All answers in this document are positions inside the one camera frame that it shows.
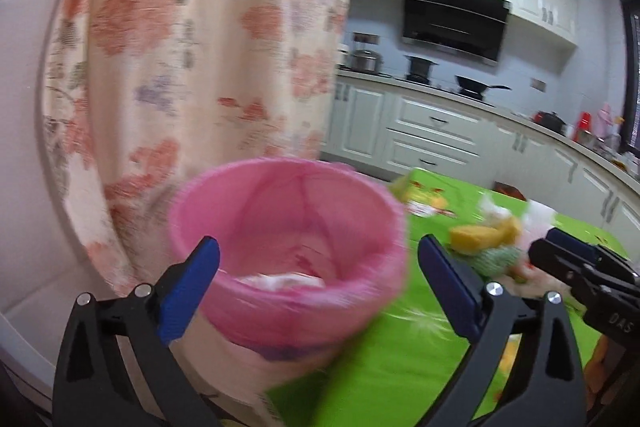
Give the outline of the person's right hand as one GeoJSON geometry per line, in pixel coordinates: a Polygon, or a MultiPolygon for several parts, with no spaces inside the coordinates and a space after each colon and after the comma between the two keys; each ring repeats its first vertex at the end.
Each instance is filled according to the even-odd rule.
{"type": "Polygon", "coordinates": [[[608,337],[601,336],[594,348],[591,359],[584,368],[587,393],[593,398],[604,386],[608,378],[608,370],[605,368],[605,355],[608,353],[608,337]]]}

